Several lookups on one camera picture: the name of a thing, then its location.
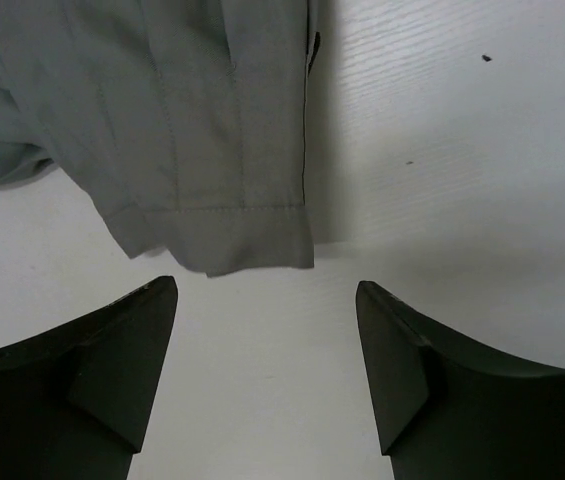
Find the grey pleated skirt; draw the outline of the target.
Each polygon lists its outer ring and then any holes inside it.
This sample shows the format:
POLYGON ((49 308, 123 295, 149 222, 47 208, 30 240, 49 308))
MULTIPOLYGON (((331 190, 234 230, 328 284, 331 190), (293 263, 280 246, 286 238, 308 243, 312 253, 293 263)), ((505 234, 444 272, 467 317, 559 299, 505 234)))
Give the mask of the grey pleated skirt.
POLYGON ((0 187, 56 165, 129 257, 308 269, 313 1, 0 1, 0 187))

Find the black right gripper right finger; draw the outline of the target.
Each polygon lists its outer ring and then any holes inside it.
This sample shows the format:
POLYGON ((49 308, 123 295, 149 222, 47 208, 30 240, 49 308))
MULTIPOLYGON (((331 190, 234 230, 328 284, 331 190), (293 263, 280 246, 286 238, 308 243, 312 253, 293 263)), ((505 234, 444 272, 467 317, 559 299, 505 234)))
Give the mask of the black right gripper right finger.
POLYGON ((381 453, 397 479, 565 479, 565 369, 499 351, 361 282, 381 453))

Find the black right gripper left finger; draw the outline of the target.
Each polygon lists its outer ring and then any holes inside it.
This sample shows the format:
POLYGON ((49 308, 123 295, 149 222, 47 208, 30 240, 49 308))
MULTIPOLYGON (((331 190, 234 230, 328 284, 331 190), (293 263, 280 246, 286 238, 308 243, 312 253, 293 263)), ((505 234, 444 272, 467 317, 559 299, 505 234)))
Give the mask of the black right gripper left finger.
POLYGON ((160 276, 0 348, 0 479, 125 479, 143 447, 178 290, 160 276))

